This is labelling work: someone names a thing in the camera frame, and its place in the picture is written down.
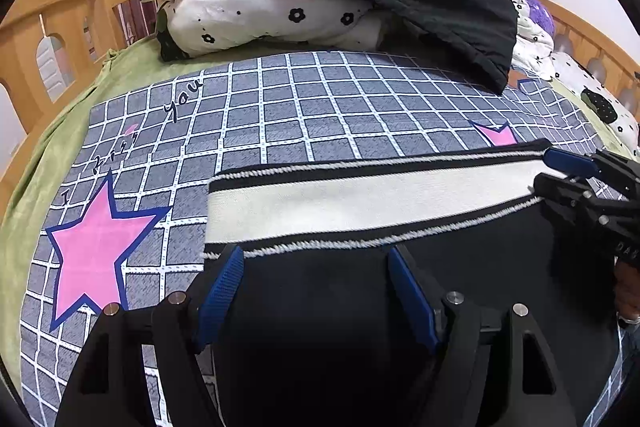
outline pink star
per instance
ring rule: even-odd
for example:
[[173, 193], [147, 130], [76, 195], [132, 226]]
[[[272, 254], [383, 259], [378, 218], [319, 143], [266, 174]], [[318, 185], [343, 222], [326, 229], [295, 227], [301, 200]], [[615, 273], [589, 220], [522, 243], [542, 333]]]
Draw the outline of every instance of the pink star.
[[121, 265], [168, 210], [118, 212], [110, 171], [80, 219], [46, 230], [60, 259], [51, 330], [82, 304], [96, 313], [110, 302], [127, 309]]
[[129, 136], [130, 134], [133, 134], [133, 131], [135, 131], [137, 128], [138, 128], [137, 123], [133, 123], [129, 125], [129, 127], [127, 127], [127, 130], [124, 132], [123, 136]]
[[480, 123], [472, 122], [469, 120], [469, 123], [473, 125], [478, 132], [480, 132], [484, 137], [489, 140], [491, 145], [514, 145], [517, 142], [515, 136], [513, 136], [513, 131], [509, 124], [505, 123], [500, 129], [491, 129], [490, 127], [484, 126]]

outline wooden bed frame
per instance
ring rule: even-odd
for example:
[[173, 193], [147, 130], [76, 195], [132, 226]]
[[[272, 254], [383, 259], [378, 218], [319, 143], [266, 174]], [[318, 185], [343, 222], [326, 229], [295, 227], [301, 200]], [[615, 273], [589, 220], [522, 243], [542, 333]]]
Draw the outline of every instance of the wooden bed frame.
[[[16, 0], [0, 23], [0, 83], [9, 93], [27, 138], [7, 170], [0, 175], [0, 223], [8, 200], [24, 172], [40, 136], [62, 109], [86, 89], [100, 72], [108, 49], [122, 50], [126, 39], [117, 13], [128, 0]], [[607, 69], [605, 86], [618, 96], [638, 85], [640, 71], [631, 57], [607, 36], [580, 17], [549, 0], [541, 0], [556, 21], [558, 33], [574, 44], [574, 57], [583, 66], [600, 58]], [[84, 35], [88, 24], [99, 57], [92, 60]], [[43, 38], [57, 37], [65, 47], [75, 81], [51, 102], [36, 63], [36, 49]], [[640, 109], [636, 114], [640, 120]]]

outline polka dot fabric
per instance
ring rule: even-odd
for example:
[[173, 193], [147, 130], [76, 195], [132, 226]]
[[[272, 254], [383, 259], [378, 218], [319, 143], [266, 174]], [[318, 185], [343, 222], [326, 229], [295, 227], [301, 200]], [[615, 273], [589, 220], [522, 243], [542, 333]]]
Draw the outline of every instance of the polka dot fabric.
[[165, 0], [167, 31], [190, 57], [259, 38], [375, 50], [384, 14], [365, 0]]
[[638, 157], [638, 122], [625, 107], [566, 53], [551, 55], [555, 78], [579, 96], [613, 131], [620, 143]]
[[518, 33], [511, 64], [531, 71], [543, 80], [551, 80], [555, 73], [549, 58], [554, 48], [553, 38], [533, 20], [533, 12], [538, 11], [535, 6], [530, 6], [527, 0], [511, 1], [518, 12]]

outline white fabric strap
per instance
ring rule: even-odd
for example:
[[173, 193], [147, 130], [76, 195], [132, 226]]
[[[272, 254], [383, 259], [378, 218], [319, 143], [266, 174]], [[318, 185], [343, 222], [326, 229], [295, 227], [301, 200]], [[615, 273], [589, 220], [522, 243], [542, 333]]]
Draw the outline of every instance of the white fabric strap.
[[384, 229], [466, 214], [531, 196], [539, 172], [562, 176], [540, 159], [214, 191], [206, 243]]

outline metal screw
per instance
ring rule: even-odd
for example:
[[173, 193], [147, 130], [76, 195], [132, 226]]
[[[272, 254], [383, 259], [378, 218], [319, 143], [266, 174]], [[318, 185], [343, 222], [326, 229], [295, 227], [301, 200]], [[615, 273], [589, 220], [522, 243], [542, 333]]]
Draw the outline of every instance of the metal screw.
[[187, 294], [185, 292], [177, 291], [169, 295], [169, 302], [171, 304], [178, 305], [182, 304], [186, 298]]
[[518, 317], [524, 317], [529, 313], [529, 308], [527, 308], [524, 304], [516, 303], [513, 305], [513, 313], [515, 313]]
[[110, 302], [103, 309], [102, 313], [107, 315], [108, 317], [113, 317], [120, 310], [120, 305], [117, 302]]
[[462, 304], [465, 301], [465, 296], [460, 292], [449, 292], [447, 293], [447, 301], [451, 304]]

